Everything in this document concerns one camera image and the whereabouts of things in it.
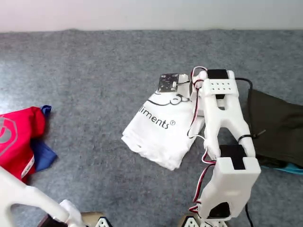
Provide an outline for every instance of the blue cloth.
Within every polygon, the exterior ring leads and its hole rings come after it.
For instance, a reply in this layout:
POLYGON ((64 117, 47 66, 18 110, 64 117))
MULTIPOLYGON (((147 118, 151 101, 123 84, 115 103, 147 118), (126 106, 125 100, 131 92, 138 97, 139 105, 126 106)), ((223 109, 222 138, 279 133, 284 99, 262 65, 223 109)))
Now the blue cloth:
MULTIPOLYGON (((44 105, 41 107, 46 119, 48 119, 51 113, 52 107, 50 105, 44 105)), ((33 150, 35 157, 36 172, 44 170, 51 166, 56 160, 57 155, 50 149, 42 139, 31 139, 30 147, 33 150)))
POLYGON ((281 170, 281 171, 284 171, 284 172, 288 172, 288 173, 291 173, 291 174, 303 175, 303 169, 300 169, 298 166, 296 166, 293 163, 288 163, 285 168, 275 168, 275 169, 281 170))
POLYGON ((44 117, 47 119, 51 114, 52 107, 50 105, 44 105, 41 107, 41 111, 44 114, 44 117))

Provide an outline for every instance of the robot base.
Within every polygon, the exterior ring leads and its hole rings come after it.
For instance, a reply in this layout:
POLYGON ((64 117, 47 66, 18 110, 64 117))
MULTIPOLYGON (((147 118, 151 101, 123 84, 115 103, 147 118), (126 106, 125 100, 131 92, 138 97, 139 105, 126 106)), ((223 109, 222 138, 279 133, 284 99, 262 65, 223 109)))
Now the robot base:
POLYGON ((179 221, 178 227, 228 227, 224 221, 206 221, 204 222, 195 214, 183 216, 179 221))

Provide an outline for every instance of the circuit board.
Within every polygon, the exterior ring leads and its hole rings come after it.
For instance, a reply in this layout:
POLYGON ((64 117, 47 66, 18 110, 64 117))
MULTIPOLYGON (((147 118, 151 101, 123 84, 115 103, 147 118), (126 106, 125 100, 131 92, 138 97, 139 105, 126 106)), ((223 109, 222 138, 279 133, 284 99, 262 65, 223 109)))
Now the circuit board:
POLYGON ((166 73, 160 76, 158 92, 176 92, 178 89, 178 73, 166 73))

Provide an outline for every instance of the folded white cloth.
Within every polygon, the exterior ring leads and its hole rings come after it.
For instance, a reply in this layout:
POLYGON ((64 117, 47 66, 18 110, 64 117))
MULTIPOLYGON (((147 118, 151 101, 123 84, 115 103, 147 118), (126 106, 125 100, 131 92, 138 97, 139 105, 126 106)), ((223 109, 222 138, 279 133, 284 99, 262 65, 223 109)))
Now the folded white cloth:
MULTIPOLYGON (((169 170, 179 168, 195 140, 187 136, 194 108, 188 96, 189 84, 180 85, 178 92, 154 93, 126 127, 122 140, 142 157, 169 170)), ((204 118, 198 117, 189 134, 198 134, 203 124, 204 118)))

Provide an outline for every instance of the gray carpet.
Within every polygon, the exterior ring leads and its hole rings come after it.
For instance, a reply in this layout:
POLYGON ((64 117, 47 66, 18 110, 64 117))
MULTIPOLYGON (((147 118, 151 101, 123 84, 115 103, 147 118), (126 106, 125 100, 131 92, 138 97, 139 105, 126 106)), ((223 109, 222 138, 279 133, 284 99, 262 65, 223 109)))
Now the gray carpet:
MULTIPOLYGON (((59 159, 30 184, 81 211, 105 212, 114 227, 176 226, 204 168, 202 141, 171 172, 131 152, 121 135, 161 73, 196 65, 233 70, 256 89, 303 105, 303 31, 0 34, 0 113, 53 106, 45 140, 59 159)), ((247 88, 239 82, 243 105, 247 88)), ((220 141, 230 137, 222 133, 220 141)), ((256 227, 301 226, 302 204, 302 176, 262 169, 249 202, 256 227)), ((43 216, 20 205, 13 211, 20 227, 43 216)), ((230 224, 248 227, 245 212, 230 224)))

